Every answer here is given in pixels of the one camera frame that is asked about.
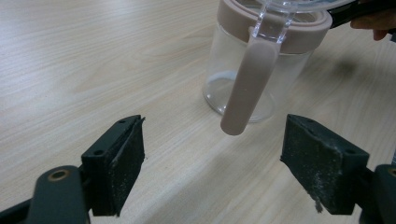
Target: wood grain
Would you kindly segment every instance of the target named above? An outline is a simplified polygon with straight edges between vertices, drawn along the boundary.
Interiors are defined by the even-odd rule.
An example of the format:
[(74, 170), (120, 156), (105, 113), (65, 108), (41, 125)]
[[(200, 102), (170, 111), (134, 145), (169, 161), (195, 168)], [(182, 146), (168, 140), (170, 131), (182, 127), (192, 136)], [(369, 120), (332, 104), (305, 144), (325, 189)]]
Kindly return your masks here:
[(317, 214), (279, 161), (288, 113), (390, 163), (396, 44), (331, 30), (271, 119), (237, 137), (202, 95), (215, 0), (0, 3), (0, 210), (50, 168), (80, 165), (118, 119), (141, 114), (147, 157), (121, 217), (93, 223), (358, 223)]

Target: wooden table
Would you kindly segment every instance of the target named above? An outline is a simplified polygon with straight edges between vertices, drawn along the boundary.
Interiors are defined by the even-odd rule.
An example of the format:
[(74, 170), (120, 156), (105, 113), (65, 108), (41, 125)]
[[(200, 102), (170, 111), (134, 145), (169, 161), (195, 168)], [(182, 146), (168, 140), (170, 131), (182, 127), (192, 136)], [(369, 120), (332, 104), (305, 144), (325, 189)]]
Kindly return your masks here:
[(396, 44), (331, 30), (271, 119), (232, 137), (205, 102), (217, 0), (0, 2), (0, 210), (141, 114), (146, 158), (121, 216), (93, 223), (358, 223), (318, 214), (279, 161), (286, 115), (314, 119), (390, 163)]

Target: clear plastic jug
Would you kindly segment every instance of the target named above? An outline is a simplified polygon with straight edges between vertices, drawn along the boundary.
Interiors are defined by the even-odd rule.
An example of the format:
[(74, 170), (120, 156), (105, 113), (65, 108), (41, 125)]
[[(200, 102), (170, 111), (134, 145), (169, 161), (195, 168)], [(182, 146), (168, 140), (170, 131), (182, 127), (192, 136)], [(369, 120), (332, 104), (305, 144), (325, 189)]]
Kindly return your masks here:
[[(274, 52), (268, 52), (272, 47), (265, 47), (261, 51), (260, 44), (254, 45), (254, 43), (249, 43), (250, 49), (247, 49), (249, 32), (252, 32), (256, 24), (261, 6), (256, 1), (220, 0), (218, 24), (210, 51), (204, 96), (210, 106), (222, 115), (229, 104), (233, 104), (233, 107), (244, 106), (241, 100), (230, 102), (238, 72), (260, 73), (261, 69), (266, 69), (265, 66), (261, 68), (260, 62), (256, 62), (258, 64), (253, 66), (251, 64), (243, 66), (251, 63), (249, 59), (244, 58), (246, 52), (249, 51), (251, 55), (261, 60), (273, 60), (272, 55), (279, 50), (274, 46)], [(248, 119), (249, 122), (268, 119), (276, 112), (294, 80), (302, 72), (309, 56), (320, 45), (331, 25), (332, 18), (326, 11), (294, 15), (283, 43), (279, 45), (280, 54), (275, 58), (271, 76), (268, 80), (254, 79), (254, 81), (265, 81), (266, 85)], [(239, 118), (237, 115), (230, 119), (238, 120)], [(240, 134), (243, 129), (239, 128), (234, 133), (226, 133), (236, 135)]]

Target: black object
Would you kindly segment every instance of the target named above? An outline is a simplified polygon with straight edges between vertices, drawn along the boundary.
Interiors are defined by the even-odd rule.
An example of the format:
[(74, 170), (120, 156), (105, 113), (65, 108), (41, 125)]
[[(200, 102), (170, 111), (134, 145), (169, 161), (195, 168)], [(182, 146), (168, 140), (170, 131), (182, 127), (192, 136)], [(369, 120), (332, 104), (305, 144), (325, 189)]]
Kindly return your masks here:
[(37, 179), (31, 200), (0, 213), (0, 223), (89, 223), (120, 215), (145, 158), (139, 115), (121, 119), (83, 155), (82, 165), (51, 169)]
[(333, 215), (362, 208), (360, 223), (396, 223), (396, 166), (367, 167), (369, 154), (312, 119), (288, 115), (281, 160)]
[[(355, 0), (346, 5), (329, 9), (328, 12), (332, 16), (331, 29), (360, 16), (369, 15), (393, 7), (396, 7), (395, 0), (374, 0), (366, 3), (359, 3), (359, 0)], [(396, 29), (389, 30), (389, 33), (391, 35), (396, 34)]]

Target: light wood surface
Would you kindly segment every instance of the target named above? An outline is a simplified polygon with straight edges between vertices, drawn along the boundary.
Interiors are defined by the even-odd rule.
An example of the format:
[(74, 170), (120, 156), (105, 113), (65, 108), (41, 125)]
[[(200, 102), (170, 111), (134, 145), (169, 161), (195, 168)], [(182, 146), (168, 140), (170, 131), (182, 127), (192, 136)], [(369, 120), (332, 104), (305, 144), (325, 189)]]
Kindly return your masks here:
[(0, 210), (141, 114), (146, 158), (119, 218), (93, 223), (358, 223), (318, 214), (279, 161), (286, 115), (322, 123), (390, 163), (396, 44), (331, 30), (271, 119), (237, 137), (202, 86), (217, 0), (0, 2)]

